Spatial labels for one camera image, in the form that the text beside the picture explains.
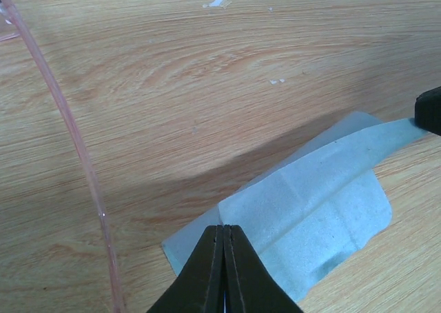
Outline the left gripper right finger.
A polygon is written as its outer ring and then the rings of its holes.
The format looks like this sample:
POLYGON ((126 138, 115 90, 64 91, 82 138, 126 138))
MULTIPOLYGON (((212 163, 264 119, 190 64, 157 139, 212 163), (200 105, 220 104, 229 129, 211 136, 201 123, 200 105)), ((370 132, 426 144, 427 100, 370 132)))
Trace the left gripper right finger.
POLYGON ((223 228, 226 312, 302 312, 273 280, 242 228, 223 228))

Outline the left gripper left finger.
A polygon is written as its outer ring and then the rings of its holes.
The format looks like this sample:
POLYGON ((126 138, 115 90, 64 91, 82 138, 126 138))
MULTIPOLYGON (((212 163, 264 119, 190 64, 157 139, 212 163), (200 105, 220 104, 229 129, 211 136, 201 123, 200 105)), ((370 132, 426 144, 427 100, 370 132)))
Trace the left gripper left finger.
POLYGON ((181 273, 149 309, 156 313, 224 311, 223 227, 205 229, 181 273))

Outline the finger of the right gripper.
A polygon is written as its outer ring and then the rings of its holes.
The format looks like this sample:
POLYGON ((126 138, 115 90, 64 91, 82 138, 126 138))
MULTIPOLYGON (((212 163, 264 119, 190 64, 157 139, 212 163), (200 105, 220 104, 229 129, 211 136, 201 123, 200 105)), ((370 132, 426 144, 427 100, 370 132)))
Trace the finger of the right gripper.
POLYGON ((423 92, 416 98, 414 121, 419 128, 441 135, 441 87, 423 92))

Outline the light blue cleaning cloth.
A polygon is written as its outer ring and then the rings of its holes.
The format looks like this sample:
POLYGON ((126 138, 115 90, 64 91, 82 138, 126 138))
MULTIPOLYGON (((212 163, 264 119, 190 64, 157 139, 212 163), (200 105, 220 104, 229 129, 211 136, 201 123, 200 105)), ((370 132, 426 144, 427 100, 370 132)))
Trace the light blue cleaning cloth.
POLYGON ((207 226, 239 225, 299 301, 389 226, 392 207, 373 168, 425 135, 412 119, 353 112, 165 239, 163 251, 179 273, 207 226))

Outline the pink translucent sunglasses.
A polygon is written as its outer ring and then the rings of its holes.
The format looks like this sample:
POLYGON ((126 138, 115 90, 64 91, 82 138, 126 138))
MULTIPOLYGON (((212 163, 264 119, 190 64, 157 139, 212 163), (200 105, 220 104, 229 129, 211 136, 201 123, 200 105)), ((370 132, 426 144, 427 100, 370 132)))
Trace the pink translucent sunglasses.
POLYGON ((79 156, 81 165, 85 172, 85 177, 88 181, 88 187, 90 189, 90 194, 92 200, 96 206, 96 211, 99 216, 99 222, 101 224, 101 230, 103 233, 103 240, 107 252, 107 264, 108 271, 110 275, 110 289, 112 294, 112 305, 114 312, 125 312, 126 306, 123 298, 123 289, 121 285, 121 278, 119 276, 119 269, 116 257, 116 250, 112 240, 110 222, 107 216, 107 211, 105 208, 105 203, 103 200, 103 194, 99 186, 99 180, 92 165, 90 155, 87 151, 83 137, 81 136, 80 130, 71 109, 68 106, 68 102, 61 88, 55 79, 47 61, 45 60, 43 53, 39 46, 37 45, 31 31, 26 25, 25 21, 22 19, 21 14, 17 10, 12 0, 2 0, 3 7, 8 13, 9 20, 18 30, 23 42, 28 48, 34 62, 36 63, 40 73, 42 74, 43 80, 45 81, 58 109, 63 117, 63 120, 67 126, 68 132, 70 133, 71 139, 76 148, 76 152, 79 156))

